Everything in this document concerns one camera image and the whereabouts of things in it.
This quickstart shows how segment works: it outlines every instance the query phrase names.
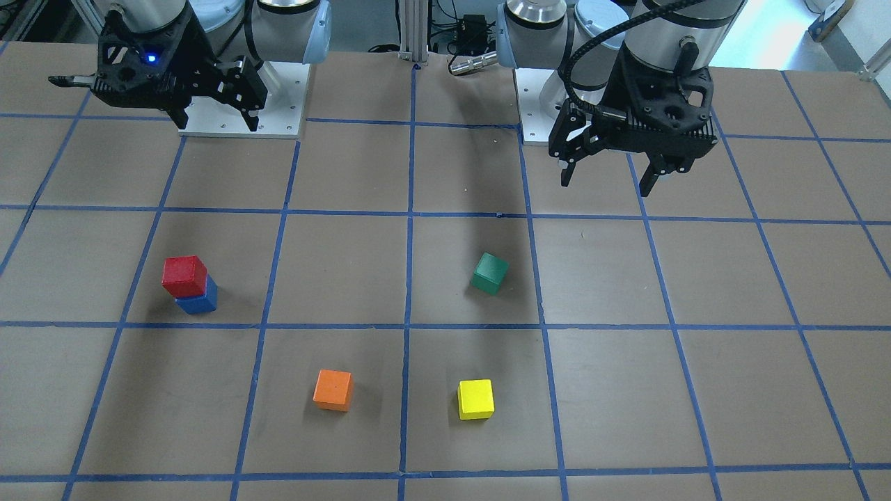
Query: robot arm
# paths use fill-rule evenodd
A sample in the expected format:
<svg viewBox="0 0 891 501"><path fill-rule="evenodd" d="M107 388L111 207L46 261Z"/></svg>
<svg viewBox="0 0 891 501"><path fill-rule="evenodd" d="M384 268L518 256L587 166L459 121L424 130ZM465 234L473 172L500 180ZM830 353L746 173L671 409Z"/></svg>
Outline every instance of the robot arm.
<svg viewBox="0 0 891 501"><path fill-rule="evenodd" d="M321 62L328 53L328 0L247 0L221 47L211 44L187 0L96 3L106 12L96 73L50 81L87 87L111 106L163 110L180 128L192 98L208 96L256 131L269 92L257 72L263 60Z"/></svg>
<svg viewBox="0 0 891 501"><path fill-rule="evenodd" d="M608 0L579 0L574 11L564 0L509 0L499 61L557 69L567 93L548 138L564 165L561 183L581 159L607 149L647 154L643 196L659 176L689 172L717 144L707 65L745 3L638 0L628 20Z"/></svg>

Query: black cable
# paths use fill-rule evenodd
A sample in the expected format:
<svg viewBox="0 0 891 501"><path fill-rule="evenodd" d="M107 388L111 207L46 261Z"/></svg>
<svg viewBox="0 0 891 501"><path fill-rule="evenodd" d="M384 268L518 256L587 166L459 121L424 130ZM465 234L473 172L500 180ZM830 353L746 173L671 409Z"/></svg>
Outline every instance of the black cable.
<svg viewBox="0 0 891 501"><path fill-rule="evenodd" d="M576 51L571 56L569 56L569 59L566 61L565 69L563 70L563 74L560 75L560 79L563 80L563 86L566 88L566 93L569 96L569 100L572 101L573 104L578 106L582 111L591 114L594 114L596 112L595 105L582 100L582 98L579 97L578 94L576 94L575 84L572 81L572 69L576 66L576 63L580 59L582 59L585 54L591 52L594 47L602 44L610 38L613 38L619 33L624 33L627 30L636 26L640 26L647 21L652 21L656 18L664 17L666 14L669 14L671 12L680 11L681 9L685 9L692 5L701 4L705 1L706 0L677 0L676 2L672 2L671 4L662 5L661 7L657 7L639 16L633 17L628 21L621 22L616 26L600 33L597 37L594 37L582 44L581 47L578 47L578 49L576 49Z"/></svg>
<svg viewBox="0 0 891 501"><path fill-rule="evenodd" d="M458 11L457 10L455 10L455 14L453 16L452 14L446 12L446 9L443 8L443 5L439 2L439 0L436 0L436 3L437 3L437 7L439 7L439 11L441 11L447 17L454 19L455 21L460 21L460 19L458 19Z"/></svg>
<svg viewBox="0 0 891 501"><path fill-rule="evenodd" d="M244 0L244 38L248 42L248 52L250 52L250 57L257 60L257 64L255 68L258 70L261 66L263 66L263 58L257 53L257 44L254 43L254 27L252 18L254 12L254 0Z"/></svg>
<svg viewBox="0 0 891 501"><path fill-rule="evenodd" d="M375 45L374 47L368 49L370 53L397 53L399 52L399 45L396 44L381 44Z"/></svg>
<svg viewBox="0 0 891 501"><path fill-rule="evenodd" d="M225 40L225 42L223 42L223 45L220 47L220 50L218 50L217 53L214 54L214 59L216 59L217 62L219 62L220 56L223 55L225 50L229 48L229 45L232 44L232 41L235 39L235 37L238 36L238 32L241 31L241 28L244 27L244 21L245 21L245 19L247 19L247 16L248 16L247 9L242 8L241 9L241 21L238 21L238 26L235 27L235 29L232 31L232 33L229 35L229 37Z"/></svg>
<svg viewBox="0 0 891 501"><path fill-rule="evenodd" d="M811 5L809 3L807 3L807 0L802 0L802 2L805 3L805 9L807 9L808 11L811 11L814 14L822 14L822 12L817 12L814 9L812 9Z"/></svg>
<svg viewBox="0 0 891 501"><path fill-rule="evenodd" d="M399 20L399 0L396 0L396 39L402 41L402 21Z"/></svg>

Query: wooden block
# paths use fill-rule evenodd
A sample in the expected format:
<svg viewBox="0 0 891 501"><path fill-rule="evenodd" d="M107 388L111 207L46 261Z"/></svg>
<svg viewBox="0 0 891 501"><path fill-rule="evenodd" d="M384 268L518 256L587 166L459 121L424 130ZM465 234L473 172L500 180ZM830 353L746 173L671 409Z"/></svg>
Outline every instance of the wooden block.
<svg viewBox="0 0 891 501"><path fill-rule="evenodd" d="M494 296L501 288L504 276L507 275L507 268L507 261L484 252L483 257L479 259L477 269L473 271L470 284Z"/></svg>
<svg viewBox="0 0 891 501"><path fill-rule="evenodd" d="M494 413L492 380L477 379L458 383L458 417L463 421L488 419Z"/></svg>
<svg viewBox="0 0 891 501"><path fill-rule="evenodd" d="M164 260L161 285L175 298L194 298L207 292L208 269L198 256Z"/></svg>
<svg viewBox="0 0 891 501"><path fill-rule="evenodd" d="M315 382L313 401L321 409L347 412L353 397L353 375L322 369Z"/></svg>

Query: floor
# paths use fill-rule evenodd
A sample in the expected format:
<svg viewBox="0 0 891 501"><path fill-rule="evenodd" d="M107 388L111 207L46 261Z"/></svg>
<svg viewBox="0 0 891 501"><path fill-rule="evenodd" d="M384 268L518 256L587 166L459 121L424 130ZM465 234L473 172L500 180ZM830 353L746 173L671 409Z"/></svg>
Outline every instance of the floor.
<svg viewBox="0 0 891 501"><path fill-rule="evenodd" d="M332 53L297 143L45 81L93 61L0 45L0 499L891 499L891 110L855 75L715 69L722 142L642 199L619 152L561 188L509 70ZM184 254L216 312L160 287Z"/></svg>
<svg viewBox="0 0 891 501"><path fill-rule="evenodd" d="M806 0L814 8L813 0ZM748 0L712 66L760 70L835 71L836 63L807 27L817 18L805 0Z"/></svg>

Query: cube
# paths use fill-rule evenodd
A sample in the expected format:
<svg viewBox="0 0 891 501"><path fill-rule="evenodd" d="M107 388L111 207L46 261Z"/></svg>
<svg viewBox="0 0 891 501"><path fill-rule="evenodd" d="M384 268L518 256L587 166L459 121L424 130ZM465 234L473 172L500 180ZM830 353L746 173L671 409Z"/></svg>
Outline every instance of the cube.
<svg viewBox="0 0 891 501"><path fill-rule="evenodd" d="M209 313L217 309L217 283L210 275L205 276L205 292L200 296L191 298L176 298L176 304L189 315L196 313Z"/></svg>
<svg viewBox="0 0 891 501"><path fill-rule="evenodd" d="M161 285L175 298L194 298L207 291L208 269L198 256L181 256L164 260Z"/></svg>
<svg viewBox="0 0 891 501"><path fill-rule="evenodd" d="M507 267L507 261L484 252L483 257L479 259L477 269L473 272L470 284L494 296L501 288L501 282L507 274Z"/></svg>
<svg viewBox="0 0 891 501"><path fill-rule="evenodd" d="M458 417L463 421L488 419L494 413L492 380L477 379L458 383Z"/></svg>
<svg viewBox="0 0 891 501"><path fill-rule="evenodd" d="M313 401L320 409L347 412L353 398L353 375L322 369L315 382Z"/></svg>

